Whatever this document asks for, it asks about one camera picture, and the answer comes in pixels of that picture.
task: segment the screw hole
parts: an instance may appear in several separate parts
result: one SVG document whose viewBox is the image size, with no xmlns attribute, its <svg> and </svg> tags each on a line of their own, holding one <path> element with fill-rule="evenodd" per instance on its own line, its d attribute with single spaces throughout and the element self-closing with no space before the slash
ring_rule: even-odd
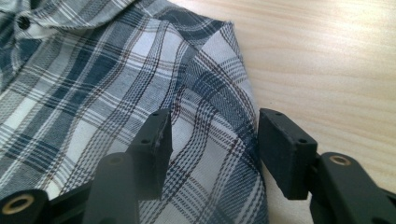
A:
<svg viewBox="0 0 396 224">
<path fill-rule="evenodd" d="M 381 217 L 373 217 L 372 222 L 374 224 L 390 224 L 390 222 Z"/>
<path fill-rule="evenodd" d="M 6 205 L 3 206 L 2 212 L 4 215 L 19 213 L 29 207 L 34 200 L 35 198 L 31 194 L 22 194 L 6 203 Z"/>
<path fill-rule="evenodd" d="M 350 160 L 342 156 L 331 156 L 330 160 L 338 165 L 345 165 L 345 166 L 350 165 Z"/>
</svg>

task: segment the shirt button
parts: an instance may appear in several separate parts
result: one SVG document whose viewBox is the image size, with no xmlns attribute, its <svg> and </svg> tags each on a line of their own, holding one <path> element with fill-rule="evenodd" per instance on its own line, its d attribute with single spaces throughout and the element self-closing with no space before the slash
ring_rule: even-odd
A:
<svg viewBox="0 0 396 224">
<path fill-rule="evenodd" d="M 22 30 L 26 30 L 30 26 L 30 21 L 27 17 L 19 17 L 17 24 Z"/>
</svg>

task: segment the shirt collar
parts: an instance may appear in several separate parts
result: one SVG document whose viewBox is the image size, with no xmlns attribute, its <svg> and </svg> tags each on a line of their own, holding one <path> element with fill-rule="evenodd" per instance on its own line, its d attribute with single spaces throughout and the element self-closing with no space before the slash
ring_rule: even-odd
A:
<svg viewBox="0 0 396 224">
<path fill-rule="evenodd" d="M 134 0 L 49 0 L 25 10 L 24 16 L 43 28 L 89 29 L 111 21 Z"/>
</svg>

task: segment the wooden table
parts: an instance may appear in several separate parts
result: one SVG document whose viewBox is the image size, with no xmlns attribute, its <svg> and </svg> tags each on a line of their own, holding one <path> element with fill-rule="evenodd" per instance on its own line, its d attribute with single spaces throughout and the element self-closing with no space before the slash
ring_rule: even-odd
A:
<svg viewBox="0 0 396 224">
<path fill-rule="evenodd" d="M 396 4 L 385 1 L 171 0 L 233 21 L 259 107 L 279 110 L 318 151 L 345 153 L 396 192 Z M 309 223 L 265 171 L 273 223 Z"/>
</svg>

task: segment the blue plaid fabric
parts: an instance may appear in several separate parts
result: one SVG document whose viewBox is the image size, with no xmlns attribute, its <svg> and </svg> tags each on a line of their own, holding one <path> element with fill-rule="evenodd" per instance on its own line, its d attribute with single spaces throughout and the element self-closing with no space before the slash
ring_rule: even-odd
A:
<svg viewBox="0 0 396 224">
<path fill-rule="evenodd" d="M 230 22 L 164 0 L 0 1 L 0 197 L 93 179 L 172 109 L 160 201 L 142 223 L 265 223 L 257 109 Z"/>
</svg>

